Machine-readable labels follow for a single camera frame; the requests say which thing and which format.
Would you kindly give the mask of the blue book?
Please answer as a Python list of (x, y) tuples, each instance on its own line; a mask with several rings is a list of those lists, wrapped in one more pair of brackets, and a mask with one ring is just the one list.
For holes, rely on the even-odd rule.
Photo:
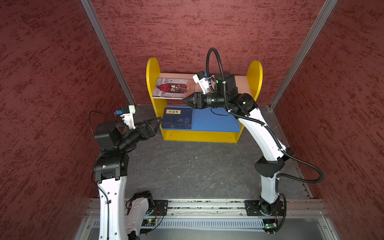
[(163, 129), (191, 130), (193, 109), (181, 107), (167, 107), (162, 117)]

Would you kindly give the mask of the red pink picture book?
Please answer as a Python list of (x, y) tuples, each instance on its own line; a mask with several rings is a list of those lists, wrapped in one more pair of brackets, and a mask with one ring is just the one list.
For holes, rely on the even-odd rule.
[(182, 100), (194, 92), (193, 80), (158, 78), (152, 96), (154, 99)]

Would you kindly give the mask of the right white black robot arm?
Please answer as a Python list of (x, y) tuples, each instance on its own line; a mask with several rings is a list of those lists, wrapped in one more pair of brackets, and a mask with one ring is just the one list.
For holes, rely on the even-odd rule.
[(199, 72), (193, 76), (193, 80), (202, 90), (185, 97), (182, 102), (198, 110), (224, 108), (239, 120), (260, 147), (263, 155), (255, 163), (262, 183), (260, 209), (265, 216), (274, 214), (280, 202), (278, 174), (288, 159), (284, 155), (287, 148), (265, 123), (254, 98), (250, 94), (238, 92), (234, 75), (224, 73), (216, 78)]

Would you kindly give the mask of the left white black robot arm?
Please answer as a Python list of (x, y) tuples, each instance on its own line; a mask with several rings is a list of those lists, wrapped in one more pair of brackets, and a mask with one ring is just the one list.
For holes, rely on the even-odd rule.
[(94, 166), (95, 183), (100, 194), (101, 240), (138, 240), (144, 217), (155, 209), (150, 191), (134, 194), (125, 202), (128, 176), (128, 153), (140, 141), (154, 137), (160, 128), (161, 117), (145, 120), (123, 135), (113, 121), (96, 128), (94, 138), (100, 146), (100, 155)]

